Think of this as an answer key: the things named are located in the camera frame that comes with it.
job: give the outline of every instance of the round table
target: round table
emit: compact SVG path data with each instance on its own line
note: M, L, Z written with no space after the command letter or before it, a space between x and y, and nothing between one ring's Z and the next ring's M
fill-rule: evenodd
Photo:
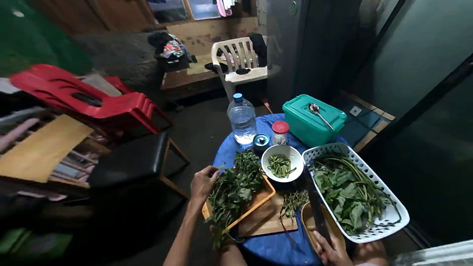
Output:
M258 134L264 133L270 138L272 137L272 123L276 121L284 121L284 114L263 115L256 118L256 129ZM336 136L333 142L347 142L340 136ZM307 147L299 139L288 133L288 143L301 154L307 150ZM244 151L245 147L238 144L230 133L221 144L219 151L215 155L213 166L221 167L225 163L225 167L234 166L233 160L237 151ZM289 235L298 244L295 246L286 233L274 233L261 236L246 238L242 243L243 247L251 253L277 264L283 265L322 265L322 262L315 254L304 229L300 211L296 212L296 221L298 224L297 231L289 232Z

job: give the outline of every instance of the chopped green bean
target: chopped green bean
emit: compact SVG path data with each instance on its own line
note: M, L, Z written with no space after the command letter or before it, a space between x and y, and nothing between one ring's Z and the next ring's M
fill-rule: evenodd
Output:
M290 170L291 160L282 154L270 156L268 161L268 169L271 170L271 173L278 178L289 178L289 174L296 170L296 167Z

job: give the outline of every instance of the knife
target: knife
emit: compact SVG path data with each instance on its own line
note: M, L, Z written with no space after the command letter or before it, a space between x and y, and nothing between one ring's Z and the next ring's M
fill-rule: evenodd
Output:
M317 189L315 188L314 180L310 176L307 165L304 166L304 170L302 171L302 178L305 183L305 188L309 194L310 206L312 207L312 215L315 221L315 230L319 232L320 235L325 237L329 245L333 248L332 239L330 238L330 233L328 232L327 224L325 223L324 213L320 208L322 200L319 193L317 192Z

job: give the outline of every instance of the leafy green vegetable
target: leafy green vegetable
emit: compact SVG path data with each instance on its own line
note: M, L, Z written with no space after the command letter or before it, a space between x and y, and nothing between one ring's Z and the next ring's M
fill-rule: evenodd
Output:
M234 163L234 170L224 169L219 175L209 196L213 215L205 222L214 225L214 248L228 240L226 228L241 216L242 207L251 201L263 181L261 163L252 152L237 152Z
M401 215L390 195L378 187L348 157L341 154L327 154L311 161L314 180L325 201L343 229L356 235L374 224L386 209L385 202L392 204L399 215L392 226L401 221Z
M290 192L284 195L282 208L279 216L285 215L288 218L294 218L295 211L301 209L304 204L309 202L307 190Z
M270 156L268 159L268 169L275 177L289 178L289 174L294 172L297 167L291 170L291 160L282 154Z

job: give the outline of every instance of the metal spoon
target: metal spoon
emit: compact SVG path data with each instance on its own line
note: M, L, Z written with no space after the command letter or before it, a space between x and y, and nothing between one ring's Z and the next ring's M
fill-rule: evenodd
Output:
M322 118L322 120L327 124L327 126L329 126L329 127L333 130L332 125L330 125L330 123L327 122L327 120L325 120L325 118L319 113L320 108L319 108L318 105L316 105L316 104L309 104L309 110L310 110L312 113L318 115L320 118Z

